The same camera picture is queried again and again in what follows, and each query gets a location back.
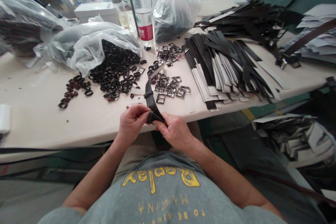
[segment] glass bottle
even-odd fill
[[[119,22],[121,27],[128,29],[130,27],[127,19],[126,9],[123,0],[112,0],[112,3],[116,6],[119,15]]]

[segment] pile of leather straps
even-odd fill
[[[288,85],[274,73],[242,40],[230,41],[221,31],[194,34],[182,46],[203,101],[208,109],[216,102],[249,101],[249,93],[261,101],[280,100],[279,90],[265,77],[262,67],[283,89]]]
[[[300,66],[299,58],[281,53],[277,42],[285,31],[284,7],[252,0],[239,7],[233,7],[219,14],[204,17],[195,23],[204,31],[221,32],[226,37],[244,37],[257,41],[276,58],[275,63],[283,69],[288,63],[296,68]]]

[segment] black cord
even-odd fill
[[[0,163],[0,165],[9,165],[9,164],[12,165],[12,164],[16,164],[16,163],[21,163],[21,162],[26,162],[26,161],[31,161],[31,160],[37,160],[37,159],[44,159],[44,158],[59,158],[59,159],[63,159],[63,160],[66,160],[66,161],[69,161],[69,162],[72,162],[72,163],[91,163],[91,162],[97,160],[98,158],[100,158],[102,156],[103,155],[100,155],[100,156],[95,157],[94,159],[89,160],[89,161],[76,161],[76,160],[71,160],[71,159],[68,159],[68,158],[65,158],[65,157],[59,157],[59,156],[42,156],[42,157],[33,157],[33,158],[30,158],[30,159],[24,159],[24,160],[9,162],[9,163]]]

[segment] plastic bottle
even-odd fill
[[[152,0],[133,1],[135,19],[143,45],[153,46]]]
[[[125,28],[125,29],[128,29],[129,24],[128,24],[127,13],[126,13],[126,9],[125,9],[123,0],[112,0],[112,3],[118,9],[120,26]]]

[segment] red bottle label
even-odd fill
[[[149,41],[153,39],[152,12],[148,9],[135,11],[136,22],[138,23],[140,39]]]

